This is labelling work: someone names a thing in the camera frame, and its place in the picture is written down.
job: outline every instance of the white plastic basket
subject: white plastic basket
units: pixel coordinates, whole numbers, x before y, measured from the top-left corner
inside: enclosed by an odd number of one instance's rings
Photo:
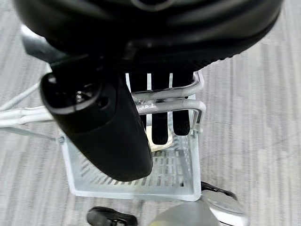
[[[198,200],[201,196],[198,137],[206,107],[195,100],[194,94],[203,86],[204,79],[198,71],[189,86],[132,93],[139,114],[169,112],[168,129],[173,137],[172,145],[152,153],[153,168],[146,178],[131,182],[110,178],[63,134],[60,143],[70,191],[76,196],[114,199]],[[187,136],[176,136],[171,111],[183,109],[190,110],[191,131]]]
[[[70,191],[76,196],[192,202],[201,196],[197,132],[173,135],[170,147],[152,153],[151,174],[131,182],[116,181],[102,173],[66,136],[62,136],[61,145]]]

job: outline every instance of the screw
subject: screw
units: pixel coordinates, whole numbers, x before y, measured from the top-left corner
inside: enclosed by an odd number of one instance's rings
[[[65,138],[63,136],[60,136],[58,142],[62,145],[63,143],[65,143]]]

